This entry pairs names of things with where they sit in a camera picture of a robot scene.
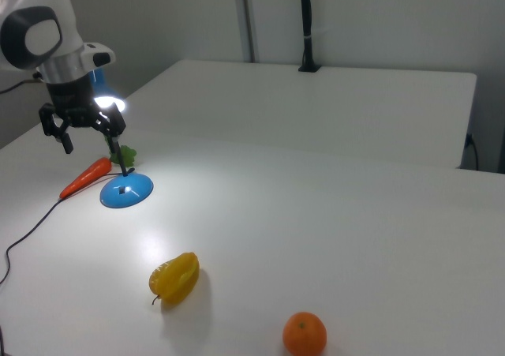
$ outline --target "orange carrot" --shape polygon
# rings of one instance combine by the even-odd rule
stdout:
[[[60,193],[60,199],[65,199],[69,195],[74,194],[77,190],[81,190],[98,180],[100,177],[105,176],[112,169],[112,163],[107,157],[96,160],[90,167],[82,172],[73,182],[68,185]]]

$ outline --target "black pole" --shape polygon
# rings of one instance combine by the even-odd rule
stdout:
[[[115,153],[118,156],[121,172],[123,173],[124,177],[127,177],[128,171],[126,170],[125,160],[123,159],[123,154],[121,153],[121,147],[119,147],[118,139],[113,139],[112,137],[108,136],[107,144],[109,145],[110,153]]]
[[[505,131],[503,131],[502,150],[499,154],[498,173],[505,174]]]
[[[301,0],[301,19],[303,20],[303,60],[301,67],[298,68],[300,72],[314,73],[319,70],[321,66],[316,65],[312,56],[312,7],[310,0]]]

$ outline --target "white wall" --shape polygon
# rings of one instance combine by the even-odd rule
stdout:
[[[71,0],[83,39],[118,57],[106,77],[124,95],[178,60],[249,60],[241,0]]]
[[[252,0],[260,62],[298,64],[300,0]],[[505,0],[312,0],[314,56],[327,66],[471,72],[481,169],[496,171],[505,123]],[[464,165],[473,166],[473,155]]]

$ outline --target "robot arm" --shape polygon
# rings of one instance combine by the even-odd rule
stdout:
[[[66,153],[73,150],[69,126],[93,127],[114,151],[112,140],[125,122],[115,105],[96,104],[88,76],[114,61],[111,49],[83,43],[70,0],[0,0],[0,69],[38,70],[52,100],[39,111],[44,133],[61,141]]]

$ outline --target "orange fruit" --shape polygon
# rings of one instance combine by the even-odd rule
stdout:
[[[293,356],[318,356],[326,347],[326,328],[311,313],[296,313],[284,326],[284,346]]]

